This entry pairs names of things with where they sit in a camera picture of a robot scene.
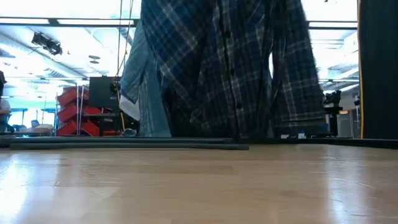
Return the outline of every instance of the red crate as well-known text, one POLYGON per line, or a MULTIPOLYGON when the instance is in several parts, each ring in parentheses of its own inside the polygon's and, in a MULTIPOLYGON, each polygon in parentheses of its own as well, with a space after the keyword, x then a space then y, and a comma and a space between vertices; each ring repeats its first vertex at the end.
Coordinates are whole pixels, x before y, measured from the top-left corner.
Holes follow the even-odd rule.
POLYGON ((76 118, 77 116, 77 107, 76 104, 68 105, 66 108, 58 112, 58 119, 61 122, 67 122, 70 119, 76 118))
POLYGON ((83 113, 84 114, 100 114, 101 110, 98 108, 86 106, 83 108, 83 113))
MULTIPOLYGON (((79 96, 81 97, 81 87, 79 87, 79 96)), ((70 102, 75 102, 77 98, 76 87, 69 87, 65 89, 65 92, 57 97, 57 100, 61 106, 66 106, 70 102)), ((83 99, 88 100, 88 88, 85 88, 83 93, 83 99)))
POLYGON ((83 130, 85 133, 89 134, 90 136, 98 137, 100 136, 100 128, 97 127, 94 123, 91 121, 87 121, 82 124, 81 130, 83 130))
POLYGON ((71 120, 61 128, 58 128, 57 136, 69 136, 76 132, 77 132, 76 122, 74 120, 71 120))

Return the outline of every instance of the denim jacket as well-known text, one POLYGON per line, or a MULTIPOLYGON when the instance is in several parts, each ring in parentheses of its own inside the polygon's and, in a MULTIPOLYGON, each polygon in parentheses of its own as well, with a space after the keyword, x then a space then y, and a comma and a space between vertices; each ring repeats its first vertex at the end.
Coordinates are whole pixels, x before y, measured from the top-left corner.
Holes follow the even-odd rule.
POLYGON ((138 22, 134 42, 120 81, 121 94, 139 104, 140 135, 171 137, 167 116, 160 94, 157 66, 150 52, 141 22, 138 22))

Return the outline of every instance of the stacked red crates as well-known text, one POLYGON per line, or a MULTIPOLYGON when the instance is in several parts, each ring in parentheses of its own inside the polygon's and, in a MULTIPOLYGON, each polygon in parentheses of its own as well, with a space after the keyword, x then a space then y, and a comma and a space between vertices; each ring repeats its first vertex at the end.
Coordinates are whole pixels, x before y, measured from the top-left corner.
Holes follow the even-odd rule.
MULTIPOLYGON (((76 87, 64 88, 62 95, 57 97, 57 100, 61 106, 61 110, 58 112, 58 119, 61 124, 61 128, 57 130, 57 136, 70 136, 75 135, 78 129, 78 107, 76 104, 78 103, 80 106, 81 101, 83 100, 83 109, 81 110, 83 114, 100 114, 101 110, 98 108, 93 108, 87 106, 88 101, 88 88, 79 86, 79 96, 77 95, 76 87)), ((86 120, 82 122, 81 128, 82 131, 89 134, 90 136, 99 136, 100 129, 95 125, 95 123, 90 120, 86 120)))

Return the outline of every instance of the shirt sleeve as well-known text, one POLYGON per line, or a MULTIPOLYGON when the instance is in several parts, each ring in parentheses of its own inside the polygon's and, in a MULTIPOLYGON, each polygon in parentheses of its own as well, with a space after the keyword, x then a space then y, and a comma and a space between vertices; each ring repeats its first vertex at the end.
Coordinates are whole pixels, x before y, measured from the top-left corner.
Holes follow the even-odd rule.
POLYGON ((323 123, 323 96, 300 0, 280 0, 275 7, 273 61, 275 126, 292 130, 323 123))
POLYGON ((0 101, 0 109, 1 109, 1 110, 8 110, 8 111, 10 111, 10 110, 11 110, 10 103, 8 103, 8 101, 5 100, 5 99, 1 99, 1 101, 0 101))
POLYGON ((144 73, 150 69, 149 46, 144 35, 142 22, 139 21, 134 33, 129 58, 120 79, 121 94, 134 104, 138 100, 139 86, 142 83, 144 73))

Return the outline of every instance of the yellow cable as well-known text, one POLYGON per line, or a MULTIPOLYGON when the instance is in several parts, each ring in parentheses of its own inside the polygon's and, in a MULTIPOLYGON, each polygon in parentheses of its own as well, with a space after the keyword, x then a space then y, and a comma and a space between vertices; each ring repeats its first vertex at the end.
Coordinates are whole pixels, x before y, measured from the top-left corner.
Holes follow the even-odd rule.
POLYGON ((358 55, 359 55, 359 97, 361 100, 361 139, 364 138, 364 106, 363 106, 363 79, 362 79, 362 62, 361 62, 361 42, 359 38, 359 29, 360 29, 360 22, 361 22, 361 0, 358 0, 358 55))
MULTIPOLYGON (((127 44, 128 44, 128 37, 129 37, 130 26, 131 26, 130 21, 131 21, 131 13, 132 13, 132 3, 133 3, 133 0, 130 0, 129 26, 128 26, 128 28, 127 28, 126 45, 125 45, 125 47, 124 47, 123 59, 122 59, 120 65, 118 65, 119 68, 118 68, 118 70, 117 70, 117 72, 116 72, 116 75, 113 77, 113 85, 114 85, 114 87, 115 87, 115 89, 116 89, 116 95, 118 96, 118 105, 120 105, 120 93, 119 93, 119 90, 118 90, 118 86, 115 84, 115 81, 116 81, 116 77, 119 76, 120 69, 122 69, 122 65, 124 64, 124 61, 125 61, 126 55, 127 55, 127 44)), ((120 117, 121 117, 121 120, 122 120, 123 131, 125 131, 125 130, 126 130, 126 127, 125 127, 125 125, 124 125, 124 116, 123 116, 123 112, 122 112, 122 111, 120 112, 120 117)))

